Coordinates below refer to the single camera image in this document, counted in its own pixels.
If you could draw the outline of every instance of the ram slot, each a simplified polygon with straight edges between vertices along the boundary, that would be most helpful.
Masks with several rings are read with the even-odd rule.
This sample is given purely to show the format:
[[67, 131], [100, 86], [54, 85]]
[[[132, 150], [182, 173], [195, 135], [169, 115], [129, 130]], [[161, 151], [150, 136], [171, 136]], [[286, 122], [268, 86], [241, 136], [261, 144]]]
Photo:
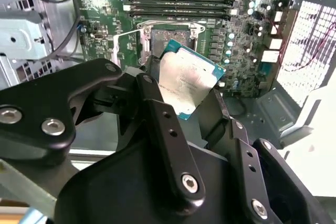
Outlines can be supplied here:
[[123, 0], [124, 4], [165, 4], [173, 5], [194, 5], [205, 6], [211, 4], [215, 6], [233, 6], [234, 0]]
[[199, 18], [220, 18], [226, 21], [230, 21], [231, 16], [221, 13], [181, 13], [181, 12], [162, 12], [160, 10], [133, 10], [129, 12], [131, 18], [135, 17], [164, 17], [164, 18], [188, 18], [188, 19], [199, 19]]
[[[139, 5], [131, 5], [130, 10], [142, 9], [142, 10], [151, 10], [153, 5], [148, 4], [139, 4]], [[208, 12], [224, 12], [228, 13], [229, 8], [224, 8], [222, 6], [188, 6], [188, 5], [155, 5], [155, 9], [159, 10], [175, 10], [175, 11], [201, 11], [205, 10]]]

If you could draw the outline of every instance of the capacitor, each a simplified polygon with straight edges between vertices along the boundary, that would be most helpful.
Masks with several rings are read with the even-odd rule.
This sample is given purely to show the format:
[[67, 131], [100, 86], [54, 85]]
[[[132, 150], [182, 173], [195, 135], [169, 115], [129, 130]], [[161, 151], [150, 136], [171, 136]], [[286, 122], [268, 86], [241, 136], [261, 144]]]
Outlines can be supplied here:
[[254, 12], [254, 10], [253, 10], [252, 8], [250, 8], [249, 10], [247, 10], [247, 14], [248, 14], [248, 15], [252, 15], [253, 12]]
[[82, 26], [81, 28], [80, 28], [80, 32], [81, 33], [86, 33], [87, 32], [87, 29], [86, 29], [86, 27], [85, 26]]
[[251, 49], [249, 47], [244, 47], [245, 52], [251, 52]]
[[258, 36], [261, 37], [263, 35], [263, 33], [261, 31], [259, 31], [258, 29], [254, 30], [254, 33]]
[[268, 5], [268, 4], [261, 4], [260, 5], [263, 9], [265, 9], [265, 10], [271, 10], [271, 6], [270, 5]]
[[261, 12], [254, 12], [253, 13], [253, 18], [257, 19], [257, 20], [264, 20], [265, 16], [263, 13]]
[[259, 30], [259, 31], [262, 31], [264, 28], [261, 26], [261, 25], [259, 25], [259, 24], [257, 24], [256, 26], [255, 26], [255, 28], [257, 29], [257, 30]]
[[251, 1], [250, 3], [248, 3], [248, 7], [249, 8], [253, 8], [255, 6], [255, 3], [253, 1]]
[[235, 38], [235, 34], [230, 33], [230, 34], [228, 35], [228, 37], [229, 37], [229, 39], [234, 39], [234, 38]]

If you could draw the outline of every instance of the black plastic bracket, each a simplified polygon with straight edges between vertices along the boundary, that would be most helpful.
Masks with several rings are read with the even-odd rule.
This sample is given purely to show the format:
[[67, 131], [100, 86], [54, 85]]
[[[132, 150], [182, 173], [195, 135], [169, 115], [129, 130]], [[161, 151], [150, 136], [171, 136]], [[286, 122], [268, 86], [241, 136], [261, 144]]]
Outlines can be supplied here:
[[[139, 74], [137, 82], [142, 100], [142, 114], [149, 130], [150, 140], [159, 148], [163, 158], [170, 190], [176, 198], [176, 210], [181, 215], [190, 215], [205, 200], [202, 178], [175, 111], [171, 105], [163, 102], [156, 80], [147, 74]], [[182, 182], [184, 175], [195, 179], [197, 191], [187, 190]]]
[[260, 157], [270, 204], [282, 222], [333, 223], [269, 141], [258, 139], [253, 147]]
[[[101, 86], [114, 85], [121, 75], [117, 65], [97, 59], [1, 91], [0, 108], [16, 108], [22, 118], [0, 123], [0, 158], [43, 161], [40, 164], [63, 161], [87, 96]], [[64, 132], [43, 132], [41, 125], [47, 119], [61, 121]]]

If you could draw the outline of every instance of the red wire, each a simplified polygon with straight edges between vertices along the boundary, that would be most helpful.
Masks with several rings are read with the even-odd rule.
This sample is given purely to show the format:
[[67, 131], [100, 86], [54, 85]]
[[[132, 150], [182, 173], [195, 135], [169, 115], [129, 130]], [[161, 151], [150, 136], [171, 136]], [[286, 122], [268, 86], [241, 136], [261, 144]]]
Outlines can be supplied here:
[[287, 71], [287, 72], [294, 72], [294, 71], [298, 71], [298, 70], [300, 70], [300, 69], [302, 69], [302, 68], [305, 68], [306, 66], [308, 66], [309, 64], [311, 64], [311, 62], [316, 58], [316, 56], [317, 56], [318, 52], [320, 51], [320, 49], [322, 48], [322, 46], [327, 42], [328, 36], [330, 35], [331, 31], [332, 31], [333, 29], [335, 29], [335, 28], [336, 28], [336, 22], [332, 23], [332, 24], [329, 26], [328, 30], [327, 30], [327, 31], [325, 32], [325, 34], [324, 34], [324, 37], [322, 38], [321, 43], [318, 45], [318, 47], [317, 47], [315, 53], [313, 54], [313, 56], [310, 58], [310, 60], [309, 60], [305, 65], [303, 65], [303, 66], [301, 66], [301, 67], [299, 67], [299, 68], [297, 68], [297, 69], [293, 69], [293, 70], [287, 70], [287, 69], [283, 69], [283, 70], [284, 70], [284, 71]]

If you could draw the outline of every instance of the electronic component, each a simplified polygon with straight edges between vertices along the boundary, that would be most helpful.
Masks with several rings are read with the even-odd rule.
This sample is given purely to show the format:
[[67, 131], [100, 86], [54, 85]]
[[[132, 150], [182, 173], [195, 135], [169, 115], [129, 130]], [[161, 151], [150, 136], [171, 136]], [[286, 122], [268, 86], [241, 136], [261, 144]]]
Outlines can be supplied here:
[[247, 47], [247, 46], [244, 47], [244, 50], [245, 50], [245, 52], [247, 52], [247, 53], [251, 52], [250, 47]]
[[271, 10], [271, 6], [268, 4], [261, 4], [260, 6], [265, 10]]
[[275, 12], [273, 21], [274, 22], [280, 22], [281, 18], [282, 18], [282, 12], [277, 11], [277, 12]]
[[187, 120], [224, 75], [224, 69], [175, 40], [169, 42], [160, 58], [163, 100]]
[[[83, 53], [86, 59], [102, 56], [112, 59], [122, 69], [124, 66], [138, 67], [145, 64], [150, 55], [159, 57], [169, 40], [174, 39], [213, 62], [226, 64], [224, 61], [229, 58], [227, 73], [233, 78], [243, 74], [253, 77], [258, 74], [258, 68], [248, 60], [249, 53], [243, 46], [253, 45], [255, 57], [261, 57], [258, 48], [264, 46], [262, 38], [264, 30], [269, 27], [269, 20], [263, 16], [266, 10], [260, 5], [277, 2], [278, 0], [81, 0], [81, 15], [85, 18], [82, 21], [86, 22], [88, 30], [84, 36], [86, 45], [83, 46]], [[260, 11], [261, 15], [254, 15], [255, 10]], [[103, 39], [96, 38], [95, 34], [100, 37], [101, 29], [109, 33]], [[242, 82], [235, 92], [240, 92], [245, 97], [259, 95], [253, 78]]]
[[253, 18], [257, 19], [257, 20], [264, 20], [265, 19], [265, 15], [261, 12], [254, 12], [253, 13]]
[[252, 8], [250, 8], [250, 9], [247, 10], [247, 14], [248, 14], [248, 15], [252, 15], [253, 12], [254, 12], [254, 10], [253, 10]]
[[266, 36], [264, 38], [264, 45], [268, 49], [280, 49], [282, 45], [282, 39], [278, 36]]
[[152, 55], [159, 57], [171, 39], [176, 40], [183, 46], [190, 48], [192, 47], [192, 43], [190, 40], [190, 31], [188, 30], [152, 29], [151, 30]]
[[278, 29], [279, 29], [279, 25], [272, 26], [272, 28], [271, 28], [271, 34], [272, 35], [277, 34], [278, 33]]
[[255, 25], [255, 28], [258, 30], [258, 31], [262, 31], [264, 28], [261, 26], [261, 25], [259, 25], [259, 24], [257, 24], [257, 25]]
[[258, 29], [254, 30], [254, 34], [257, 35], [258, 37], [261, 37], [263, 35], [263, 33], [259, 31]]
[[278, 50], [265, 50], [262, 53], [262, 62], [272, 62], [276, 63], [278, 61], [280, 52]]
[[234, 39], [234, 38], [235, 38], [235, 34], [230, 33], [230, 34], [228, 35], [228, 38], [229, 38], [229, 39]]
[[43, 21], [36, 11], [0, 12], [0, 55], [38, 60], [51, 51]]

